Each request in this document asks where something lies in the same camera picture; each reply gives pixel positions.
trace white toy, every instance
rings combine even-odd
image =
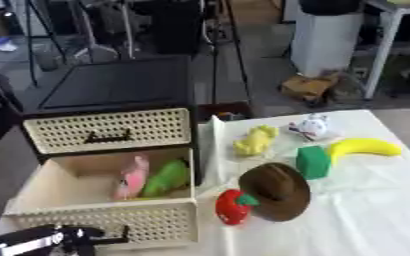
[[[309,141],[335,137],[335,133],[330,131],[328,117],[325,115],[311,114],[298,124],[290,123],[288,130],[300,134]]]

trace drawer handle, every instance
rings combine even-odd
[[[101,143],[101,142],[118,142],[118,141],[128,141],[130,138],[130,129],[125,129],[124,134],[116,137],[100,137],[96,135],[94,131],[88,134],[87,139],[84,141],[85,144],[90,143]]]

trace green plush toy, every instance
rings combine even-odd
[[[176,159],[166,163],[156,175],[149,178],[143,189],[142,197],[166,195],[173,189],[189,182],[190,170],[185,161]]]

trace brown cowboy hat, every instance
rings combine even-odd
[[[311,200],[306,180],[281,163],[266,163],[247,171],[239,178],[239,186],[259,201],[253,210],[274,221],[297,217]]]

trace desk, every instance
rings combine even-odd
[[[390,22],[384,31],[384,37],[379,45],[378,52],[373,62],[367,83],[364,85],[365,99],[373,98],[379,78],[392,47],[395,35],[404,15],[410,15],[410,4],[394,4],[386,0],[366,0],[366,4],[372,5],[391,15]]]
[[[140,250],[133,256],[410,256],[410,150],[373,114],[365,110],[328,113],[343,137],[380,138],[402,147],[402,155],[349,155],[341,158],[324,179],[310,181],[309,208],[288,222],[252,216],[237,227],[224,226],[214,214],[214,200],[237,177],[268,161],[291,164],[305,142],[281,133],[264,157],[237,161],[229,147],[250,127],[283,126],[303,116],[285,116],[223,123],[199,128],[207,176],[197,191],[200,243],[190,247]],[[0,221],[0,233],[11,230]],[[98,255],[124,256],[129,252],[99,250]]]

